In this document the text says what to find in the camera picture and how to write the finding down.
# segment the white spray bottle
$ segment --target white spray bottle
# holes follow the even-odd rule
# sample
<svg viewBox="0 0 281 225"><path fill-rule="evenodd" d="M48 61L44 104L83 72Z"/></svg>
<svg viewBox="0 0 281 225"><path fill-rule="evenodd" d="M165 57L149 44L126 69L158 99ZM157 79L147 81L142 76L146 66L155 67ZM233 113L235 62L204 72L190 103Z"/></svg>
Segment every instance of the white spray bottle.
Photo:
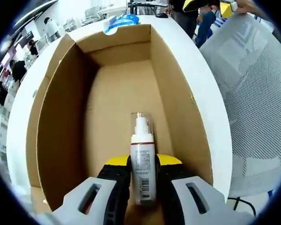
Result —
<svg viewBox="0 0 281 225"><path fill-rule="evenodd" d="M152 205L156 200L155 145L148 113L132 113L130 155L135 203Z"/></svg>

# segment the white table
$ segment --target white table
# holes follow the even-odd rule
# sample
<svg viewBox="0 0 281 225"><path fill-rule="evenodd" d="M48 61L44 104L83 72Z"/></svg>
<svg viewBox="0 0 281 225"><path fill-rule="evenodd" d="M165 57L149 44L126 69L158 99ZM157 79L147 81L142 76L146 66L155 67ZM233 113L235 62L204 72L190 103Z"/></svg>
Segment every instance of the white table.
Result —
<svg viewBox="0 0 281 225"><path fill-rule="evenodd" d="M69 33L73 40L102 31L103 22L96 22ZM211 155L214 187L228 198L232 174L232 143L229 121L214 76L198 48L172 19L140 16L140 23L151 24L163 37L185 74L204 124ZM7 160L11 181L30 193L26 166L26 135L33 95L39 88L58 39L51 43L32 65L23 80L9 117Z"/></svg>

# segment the barcode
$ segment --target barcode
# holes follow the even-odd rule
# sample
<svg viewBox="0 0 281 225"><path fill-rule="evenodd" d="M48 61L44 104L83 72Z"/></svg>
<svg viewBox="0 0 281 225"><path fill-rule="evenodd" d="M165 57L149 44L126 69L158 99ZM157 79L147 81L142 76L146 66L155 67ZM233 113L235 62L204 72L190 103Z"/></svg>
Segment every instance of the barcode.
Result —
<svg viewBox="0 0 281 225"><path fill-rule="evenodd" d="M149 198L150 197L149 178L141 178L140 179L140 197L141 198Z"/></svg>

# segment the cardboard box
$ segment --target cardboard box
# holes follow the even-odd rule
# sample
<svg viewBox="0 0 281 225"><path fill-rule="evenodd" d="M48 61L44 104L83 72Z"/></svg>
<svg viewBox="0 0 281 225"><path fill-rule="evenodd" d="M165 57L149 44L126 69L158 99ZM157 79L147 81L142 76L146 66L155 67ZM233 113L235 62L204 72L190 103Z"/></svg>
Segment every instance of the cardboard box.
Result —
<svg viewBox="0 0 281 225"><path fill-rule="evenodd" d="M65 36L37 127L37 170L52 210L111 157L130 151L133 112L152 116L156 151L212 184L210 152L196 102L175 57L150 25Z"/></svg>

